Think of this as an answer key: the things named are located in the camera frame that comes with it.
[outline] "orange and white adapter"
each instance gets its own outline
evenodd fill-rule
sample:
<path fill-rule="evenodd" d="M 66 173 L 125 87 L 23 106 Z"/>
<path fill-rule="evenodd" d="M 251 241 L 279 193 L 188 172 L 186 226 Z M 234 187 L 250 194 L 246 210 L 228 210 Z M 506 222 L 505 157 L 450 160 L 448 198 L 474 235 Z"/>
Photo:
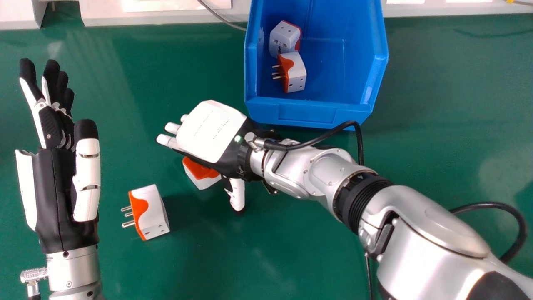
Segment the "orange and white adapter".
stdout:
<path fill-rule="evenodd" d="M 199 190 L 205 190 L 222 178 L 217 171 L 196 163 L 188 157 L 183 159 L 183 168 Z"/>
<path fill-rule="evenodd" d="M 299 51 L 301 39 L 302 30 L 300 27 L 287 21 L 281 21 L 270 32 L 270 55 L 276 58 L 279 53 Z"/>
<path fill-rule="evenodd" d="M 125 217 L 133 220 L 122 223 L 122 228 L 135 225 L 143 241 L 153 239 L 170 231 L 163 199 L 155 184 L 128 192 L 130 206 L 121 208 Z"/>
<path fill-rule="evenodd" d="M 298 52 L 278 54 L 278 64 L 272 68 L 275 70 L 272 79 L 281 80 L 284 92 L 292 93 L 305 89 L 307 71 Z"/>

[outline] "plug pin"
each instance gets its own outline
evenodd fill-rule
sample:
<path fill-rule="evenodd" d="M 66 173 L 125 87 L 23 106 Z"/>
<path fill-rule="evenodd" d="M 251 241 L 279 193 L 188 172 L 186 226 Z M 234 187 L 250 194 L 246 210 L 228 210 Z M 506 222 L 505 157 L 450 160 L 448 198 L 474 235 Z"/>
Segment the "plug pin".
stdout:
<path fill-rule="evenodd" d="M 133 226 L 133 225 L 135 225 L 135 221 L 134 220 L 127 221 L 127 222 L 122 223 L 122 228 L 130 227 L 130 226 Z"/>

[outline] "blue plastic bin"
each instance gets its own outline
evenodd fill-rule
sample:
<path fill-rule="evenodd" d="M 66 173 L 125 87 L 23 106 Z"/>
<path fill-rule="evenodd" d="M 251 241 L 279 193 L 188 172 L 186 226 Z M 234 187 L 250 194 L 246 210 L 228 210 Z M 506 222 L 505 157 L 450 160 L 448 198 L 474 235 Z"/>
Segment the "blue plastic bin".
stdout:
<path fill-rule="evenodd" d="M 302 28 L 304 91 L 272 80 L 270 31 Z M 371 114 L 389 59 L 380 0 L 252 0 L 245 42 L 245 104 L 259 123 L 332 128 Z"/>

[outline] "robotic hand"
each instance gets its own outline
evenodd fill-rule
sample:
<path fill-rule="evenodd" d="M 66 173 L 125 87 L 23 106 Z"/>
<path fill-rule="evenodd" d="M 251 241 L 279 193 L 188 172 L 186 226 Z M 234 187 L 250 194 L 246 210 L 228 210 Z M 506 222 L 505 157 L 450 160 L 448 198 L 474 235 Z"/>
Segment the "robotic hand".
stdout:
<path fill-rule="evenodd" d="M 35 66 L 20 60 L 20 85 L 41 146 L 37 154 L 16 150 L 28 226 L 39 236 L 46 267 L 23 271 L 28 298 L 40 299 L 47 279 L 50 299 L 104 299 L 98 260 L 100 144 L 91 120 L 72 122 L 74 93 L 68 76 L 49 60 L 37 86 Z"/>
<path fill-rule="evenodd" d="M 357 164 L 343 149 L 313 147 L 329 133 L 305 143 L 271 139 L 237 110 L 212 100 L 181 122 L 165 127 L 175 137 L 160 135 L 157 142 L 228 178 L 263 180 L 270 191 L 320 202 L 379 262 L 384 299 L 533 299 L 533 279 L 502 263 L 452 213 L 379 176 L 361 159 Z M 333 131 L 348 125 L 358 129 L 346 122 Z M 239 197 L 244 205 L 244 191 Z"/>

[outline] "green table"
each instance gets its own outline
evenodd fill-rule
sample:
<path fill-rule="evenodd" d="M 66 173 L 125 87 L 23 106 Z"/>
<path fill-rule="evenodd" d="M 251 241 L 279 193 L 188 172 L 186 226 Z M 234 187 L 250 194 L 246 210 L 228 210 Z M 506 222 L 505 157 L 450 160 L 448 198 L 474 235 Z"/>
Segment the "green table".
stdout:
<path fill-rule="evenodd" d="M 0 298 L 23 299 L 23 269 L 44 265 L 26 225 L 14 150 L 38 145 L 19 90 L 18 60 L 54 58 L 76 93 L 75 119 L 100 130 L 100 259 L 108 299 L 367 299 L 358 239 L 319 204 L 247 185 L 236 216 L 220 185 L 198 191 L 182 157 L 154 142 L 199 101 L 243 103 L 244 34 L 222 24 L 84 28 L 73 3 L 44 28 L 0 31 Z M 446 208 L 477 201 L 518 207 L 533 224 L 531 15 L 387 19 L 390 62 L 362 126 L 366 163 Z M 287 137 L 322 132 L 282 128 Z M 355 153 L 344 132 L 329 144 Z M 120 208 L 157 184 L 171 233 L 143 242 Z M 500 255 L 516 222 L 504 212 L 464 216 Z M 529 238 L 511 262 L 533 276 Z"/>

